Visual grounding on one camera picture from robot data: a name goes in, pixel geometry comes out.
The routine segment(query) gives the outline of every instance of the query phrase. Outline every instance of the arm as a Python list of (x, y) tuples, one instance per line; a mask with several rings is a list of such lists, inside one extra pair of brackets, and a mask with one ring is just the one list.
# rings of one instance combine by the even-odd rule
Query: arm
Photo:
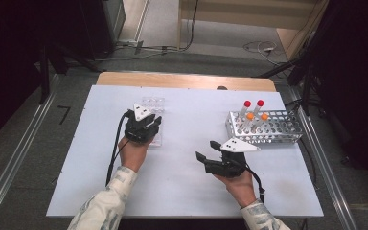
[(256, 198), (253, 189), (253, 176), (248, 171), (235, 178), (215, 175), (226, 185), (226, 190), (241, 206), (241, 214), (251, 230), (289, 230), (280, 220), (273, 217), (264, 204)]
[(125, 203), (145, 161), (151, 140), (145, 144), (129, 142), (124, 137), (118, 144), (122, 166), (118, 167), (106, 189), (85, 202), (74, 216), (68, 229), (117, 229), (125, 210)]

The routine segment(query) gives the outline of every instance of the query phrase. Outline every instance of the person's left hand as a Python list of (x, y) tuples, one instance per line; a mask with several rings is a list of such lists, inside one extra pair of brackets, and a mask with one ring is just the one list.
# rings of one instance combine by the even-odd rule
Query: person's left hand
[(138, 172), (143, 162), (145, 161), (146, 154), (150, 143), (153, 138), (148, 140), (144, 144), (129, 141), (126, 137), (123, 137), (118, 143), (118, 148), (121, 150), (121, 163), (122, 166), (128, 167), (131, 170)]

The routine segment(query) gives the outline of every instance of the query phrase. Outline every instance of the red-capped test tube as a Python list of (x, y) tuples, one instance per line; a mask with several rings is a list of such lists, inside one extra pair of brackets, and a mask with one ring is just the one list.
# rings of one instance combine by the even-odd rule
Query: red-capped test tube
[(250, 107), (250, 105), (252, 105), (252, 103), (250, 101), (244, 101), (243, 103), (243, 108), (241, 109), (241, 112), (238, 115), (238, 118), (242, 118), (246, 115), (246, 110)]
[(265, 104), (265, 102), (263, 100), (258, 100), (258, 102), (256, 103), (256, 107), (253, 110), (253, 114), (255, 114), (256, 116), (258, 115), (258, 112), (260, 111), (261, 107)]
[(253, 130), (256, 130), (256, 128), (261, 127), (263, 122), (267, 121), (268, 115), (266, 113), (262, 114), (261, 119), (253, 126)]
[(253, 113), (247, 113), (246, 120), (244, 121), (243, 125), (241, 125), (241, 128), (248, 128), (254, 117), (255, 115), (253, 115)]

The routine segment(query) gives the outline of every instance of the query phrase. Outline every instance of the camouflage sleeve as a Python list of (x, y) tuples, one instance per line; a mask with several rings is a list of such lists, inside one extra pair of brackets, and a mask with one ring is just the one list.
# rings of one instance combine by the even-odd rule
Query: camouflage sleeve
[(68, 229), (118, 229), (125, 203), (137, 174), (118, 167), (106, 189), (88, 199), (74, 216)]
[(285, 224), (268, 212), (259, 199), (242, 208), (241, 214), (251, 230), (289, 230)]

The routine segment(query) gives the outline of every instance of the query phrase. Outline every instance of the sleeve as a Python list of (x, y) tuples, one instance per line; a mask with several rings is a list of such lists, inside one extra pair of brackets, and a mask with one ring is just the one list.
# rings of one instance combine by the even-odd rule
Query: sleeve
[(241, 214), (251, 230), (289, 230), (282, 221), (276, 219), (268, 212), (259, 199), (242, 208)]
[(68, 229), (118, 229), (136, 177), (135, 171), (123, 166), (118, 167), (106, 189), (82, 205)]

